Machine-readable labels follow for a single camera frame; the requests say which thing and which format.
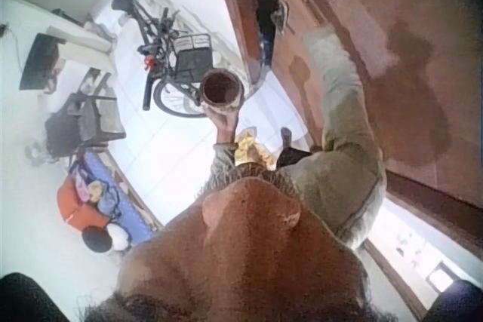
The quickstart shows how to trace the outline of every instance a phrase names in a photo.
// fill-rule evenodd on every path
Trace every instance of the white tile floor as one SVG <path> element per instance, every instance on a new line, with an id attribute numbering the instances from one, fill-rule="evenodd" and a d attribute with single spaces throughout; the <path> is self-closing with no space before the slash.
<path id="1" fill-rule="evenodd" d="M 216 135 L 208 119 L 177 118 L 155 105 L 148 112 L 142 110 L 146 71 L 136 52 L 139 44 L 137 24 L 129 20 L 112 52 L 117 75 L 110 81 L 128 136 L 111 143 L 109 150 L 146 205 L 166 223 L 195 200 L 208 178 Z M 292 130 L 294 140 L 306 134 L 300 116 L 270 72 L 243 105 L 237 131 L 255 127 L 258 142 L 276 153 L 281 148 L 282 126 Z"/>

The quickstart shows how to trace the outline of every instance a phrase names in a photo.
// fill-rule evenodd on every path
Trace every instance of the sleeve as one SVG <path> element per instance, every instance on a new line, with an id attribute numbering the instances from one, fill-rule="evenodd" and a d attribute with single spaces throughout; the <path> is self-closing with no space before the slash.
<path id="1" fill-rule="evenodd" d="M 324 96 L 323 151 L 294 165 L 303 200 L 345 244 L 355 248 L 369 232 L 386 178 L 365 109 L 355 64 L 332 27 L 303 36 Z"/>
<path id="2" fill-rule="evenodd" d="M 235 151 L 238 143 L 216 143 L 213 145 L 214 160 L 211 173 L 217 175 L 235 167 Z"/>

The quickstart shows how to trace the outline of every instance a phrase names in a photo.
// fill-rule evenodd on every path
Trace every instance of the orange bag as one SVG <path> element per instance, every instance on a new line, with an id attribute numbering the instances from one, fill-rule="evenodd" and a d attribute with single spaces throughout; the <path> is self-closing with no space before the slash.
<path id="1" fill-rule="evenodd" d="M 63 221 L 80 231 L 90 225 L 104 228 L 109 222 L 109 217 L 79 199 L 70 175 L 57 192 L 57 204 Z"/>

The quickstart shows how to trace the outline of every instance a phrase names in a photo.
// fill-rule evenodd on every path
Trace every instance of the cable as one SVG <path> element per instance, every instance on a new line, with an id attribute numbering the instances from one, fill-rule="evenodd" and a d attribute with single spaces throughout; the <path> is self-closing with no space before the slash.
<path id="1" fill-rule="evenodd" d="M 16 51 L 17 51 L 17 65 L 18 65 L 18 69 L 20 70 L 20 73 L 23 73 L 23 68 L 25 66 L 24 67 L 21 66 L 22 62 L 20 62 L 20 52 L 19 52 L 19 47 L 18 47 L 18 38 L 15 35 L 15 33 L 12 31 L 12 29 L 10 29 L 9 27 L 7 28 L 7 32 L 12 34 L 12 36 L 15 39 L 15 48 L 16 48 Z"/>

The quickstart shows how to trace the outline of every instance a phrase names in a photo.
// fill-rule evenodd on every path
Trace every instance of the black chair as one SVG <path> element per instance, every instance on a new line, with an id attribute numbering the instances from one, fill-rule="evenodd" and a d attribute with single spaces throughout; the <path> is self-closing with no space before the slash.
<path id="1" fill-rule="evenodd" d="M 46 122 L 47 150 L 53 158 L 103 152 L 108 142 L 126 137 L 115 97 L 71 94 Z"/>

